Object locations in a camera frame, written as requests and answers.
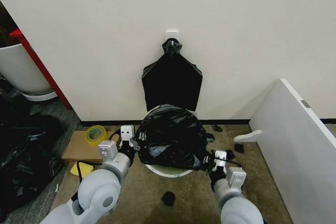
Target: trash bag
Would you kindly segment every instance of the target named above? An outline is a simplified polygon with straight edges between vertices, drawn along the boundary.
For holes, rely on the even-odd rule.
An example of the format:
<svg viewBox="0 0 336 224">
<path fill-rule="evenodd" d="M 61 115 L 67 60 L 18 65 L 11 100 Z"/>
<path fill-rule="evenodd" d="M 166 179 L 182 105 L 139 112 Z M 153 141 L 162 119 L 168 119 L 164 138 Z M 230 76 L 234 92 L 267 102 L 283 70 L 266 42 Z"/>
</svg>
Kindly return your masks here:
<svg viewBox="0 0 336 224">
<path fill-rule="evenodd" d="M 202 169 L 207 135 L 190 111 L 165 104 L 152 110 L 136 135 L 140 161 L 183 169 Z"/>
<path fill-rule="evenodd" d="M 61 133 L 59 121 L 34 114 L 15 126 L 0 127 L 0 213 L 7 213 L 34 199 L 63 166 L 51 153 Z"/>
<path fill-rule="evenodd" d="M 180 54 L 182 45 L 177 39 L 168 39 L 162 47 L 164 55 L 143 69 L 147 111 L 163 104 L 195 111 L 202 72 Z"/>
</svg>

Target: yellow tape roll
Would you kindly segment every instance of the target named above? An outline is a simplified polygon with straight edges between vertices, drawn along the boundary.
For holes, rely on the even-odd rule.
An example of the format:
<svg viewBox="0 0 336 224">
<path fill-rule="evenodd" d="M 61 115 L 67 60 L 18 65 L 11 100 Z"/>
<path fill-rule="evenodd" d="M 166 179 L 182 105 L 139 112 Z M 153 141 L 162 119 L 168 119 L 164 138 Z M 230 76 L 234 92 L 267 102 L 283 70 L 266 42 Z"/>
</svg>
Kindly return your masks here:
<svg viewBox="0 0 336 224">
<path fill-rule="evenodd" d="M 97 146 L 101 141 L 107 139 L 107 132 L 101 125 L 89 127 L 85 133 L 85 140 L 91 146 Z"/>
</svg>

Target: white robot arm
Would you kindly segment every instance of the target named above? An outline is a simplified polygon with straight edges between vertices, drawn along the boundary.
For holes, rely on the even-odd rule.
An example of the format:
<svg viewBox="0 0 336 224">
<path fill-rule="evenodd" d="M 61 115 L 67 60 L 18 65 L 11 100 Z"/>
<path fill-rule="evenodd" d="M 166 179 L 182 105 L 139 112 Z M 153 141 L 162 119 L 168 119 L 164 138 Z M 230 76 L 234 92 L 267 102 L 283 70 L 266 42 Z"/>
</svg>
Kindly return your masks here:
<svg viewBox="0 0 336 224">
<path fill-rule="evenodd" d="M 101 168 L 83 179 L 78 192 L 66 204 L 51 211 L 40 224 L 93 224 L 108 215 L 118 201 L 122 182 L 133 162 L 134 144 L 128 139 L 118 152 L 114 141 L 101 142 L 98 145 L 103 158 Z M 222 224 L 263 224 L 258 208 L 242 195 L 246 173 L 240 167 L 226 171 L 225 159 L 226 152 L 216 151 L 216 165 L 210 173 Z"/>
<path fill-rule="evenodd" d="M 80 183 L 78 192 L 51 211 L 40 224 L 93 224 L 116 205 L 122 182 L 133 162 L 133 148 L 118 152 L 114 141 L 98 145 L 103 163 Z"/>
</svg>

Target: cable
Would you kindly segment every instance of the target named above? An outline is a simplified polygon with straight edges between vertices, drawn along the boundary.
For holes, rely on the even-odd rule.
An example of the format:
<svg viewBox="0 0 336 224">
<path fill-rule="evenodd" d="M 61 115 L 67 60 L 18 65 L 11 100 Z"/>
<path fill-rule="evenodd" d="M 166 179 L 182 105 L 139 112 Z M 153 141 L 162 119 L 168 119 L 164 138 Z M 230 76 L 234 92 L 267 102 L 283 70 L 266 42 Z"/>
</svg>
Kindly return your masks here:
<svg viewBox="0 0 336 224">
<path fill-rule="evenodd" d="M 221 161 L 226 161 L 228 163 L 232 163 L 232 164 L 238 165 L 241 168 L 243 167 L 240 163 L 237 163 L 237 162 L 234 162 L 234 161 L 231 161 L 231 160 L 228 160 L 228 159 L 221 159 L 219 157 L 216 157 L 215 159 L 218 159 L 218 160 L 221 160 Z"/>
<path fill-rule="evenodd" d="M 77 161 L 77 171 L 78 171 L 78 176 L 79 176 L 79 183 L 81 183 L 82 180 L 83 180 L 82 173 L 80 172 L 79 163 L 83 163 L 83 164 L 87 164 L 87 165 L 102 165 L 101 163 L 91 163 L 91 162 L 87 162 L 87 161 L 83 161 L 83 160 Z"/>
<path fill-rule="evenodd" d="M 110 138 L 109 138 L 109 140 L 111 140 L 112 139 L 112 137 L 114 136 L 114 135 L 120 135 L 120 129 L 117 129 L 115 132 L 113 132 L 112 133 L 112 135 L 110 136 Z"/>
</svg>

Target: wall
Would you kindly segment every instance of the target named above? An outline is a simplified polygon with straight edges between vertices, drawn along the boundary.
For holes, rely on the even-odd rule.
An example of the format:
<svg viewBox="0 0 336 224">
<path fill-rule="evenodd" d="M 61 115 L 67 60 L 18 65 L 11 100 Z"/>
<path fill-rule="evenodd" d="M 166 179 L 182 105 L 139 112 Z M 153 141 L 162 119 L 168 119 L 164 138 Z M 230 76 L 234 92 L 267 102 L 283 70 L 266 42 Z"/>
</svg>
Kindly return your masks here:
<svg viewBox="0 0 336 224">
<path fill-rule="evenodd" d="M 286 77 L 336 118 L 336 0 L 1 0 L 81 120 L 146 115 L 141 73 L 168 28 L 203 72 L 200 119 L 248 119 Z"/>
</svg>

